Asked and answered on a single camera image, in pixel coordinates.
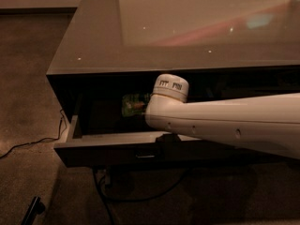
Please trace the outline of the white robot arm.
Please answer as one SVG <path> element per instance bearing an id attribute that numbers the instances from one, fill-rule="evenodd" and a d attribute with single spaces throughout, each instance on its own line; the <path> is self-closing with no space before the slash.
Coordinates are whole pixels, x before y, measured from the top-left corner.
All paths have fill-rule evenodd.
<path id="1" fill-rule="evenodd" d="M 188 82 L 157 77 L 145 112 L 151 128 L 300 158 L 300 94 L 188 102 Z"/>

